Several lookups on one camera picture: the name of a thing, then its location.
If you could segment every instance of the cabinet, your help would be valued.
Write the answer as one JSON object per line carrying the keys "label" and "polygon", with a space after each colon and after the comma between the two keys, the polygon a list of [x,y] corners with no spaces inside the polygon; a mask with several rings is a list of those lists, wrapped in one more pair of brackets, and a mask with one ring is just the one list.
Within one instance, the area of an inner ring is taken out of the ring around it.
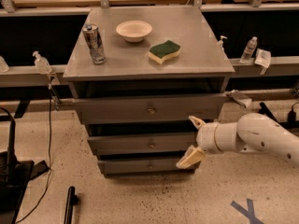
{"label": "cabinet", "polygon": [[[128,43],[115,28],[129,20],[152,25],[140,43]],[[88,143],[105,176],[179,170],[177,161],[196,143],[189,115],[218,117],[228,76],[234,72],[196,7],[95,8],[107,61],[94,65],[82,34],[64,72]],[[151,46],[170,39],[180,55],[159,65]]]}

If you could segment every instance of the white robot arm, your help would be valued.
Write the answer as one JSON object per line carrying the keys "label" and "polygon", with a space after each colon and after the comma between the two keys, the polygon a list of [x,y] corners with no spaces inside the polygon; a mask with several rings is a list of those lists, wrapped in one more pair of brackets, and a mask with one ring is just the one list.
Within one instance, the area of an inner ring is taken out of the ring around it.
{"label": "white robot arm", "polygon": [[198,147],[188,148],[177,163],[178,168],[188,168],[201,161],[206,154],[225,151],[270,153],[299,167],[299,138],[265,115],[250,113],[238,122],[226,124],[204,123],[193,116],[189,119],[198,129]]}

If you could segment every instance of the bowl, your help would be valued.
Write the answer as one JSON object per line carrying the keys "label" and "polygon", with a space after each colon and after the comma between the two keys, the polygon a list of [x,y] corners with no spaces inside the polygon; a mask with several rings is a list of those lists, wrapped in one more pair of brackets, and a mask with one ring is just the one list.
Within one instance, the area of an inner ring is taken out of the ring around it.
{"label": "bowl", "polygon": [[142,41],[151,30],[151,25],[144,21],[125,21],[116,28],[116,32],[128,42]]}

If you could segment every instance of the soda can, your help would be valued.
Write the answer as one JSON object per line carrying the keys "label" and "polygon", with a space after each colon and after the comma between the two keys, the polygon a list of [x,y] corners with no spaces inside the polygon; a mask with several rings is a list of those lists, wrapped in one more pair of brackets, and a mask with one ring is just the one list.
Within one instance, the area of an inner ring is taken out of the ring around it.
{"label": "soda can", "polygon": [[95,24],[85,24],[82,32],[84,34],[86,43],[90,49],[90,53],[95,64],[104,63],[106,56],[99,29]]}

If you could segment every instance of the concrete floor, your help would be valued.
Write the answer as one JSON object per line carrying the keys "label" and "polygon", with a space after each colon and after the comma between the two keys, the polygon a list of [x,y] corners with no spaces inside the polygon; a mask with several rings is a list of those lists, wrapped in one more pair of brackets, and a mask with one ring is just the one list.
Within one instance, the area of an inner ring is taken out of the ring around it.
{"label": "concrete floor", "polygon": [[[286,120],[295,99],[285,93],[255,94],[249,108],[224,104],[220,122],[237,121],[257,112],[264,101],[278,121]],[[18,103],[0,103],[12,113]],[[49,101],[32,102],[22,119],[16,119],[16,155],[35,163],[48,158]],[[0,150],[7,148],[7,125],[0,123]],[[139,175],[106,179],[97,167],[71,100],[51,111],[52,174],[49,190],[24,224],[64,223],[67,191],[76,188],[80,201],[73,223],[186,223],[241,224],[299,223],[299,168],[264,155],[225,153],[207,156],[194,175]],[[42,195],[48,174],[30,181],[18,219]],[[250,208],[253,201],[254,214]]]}

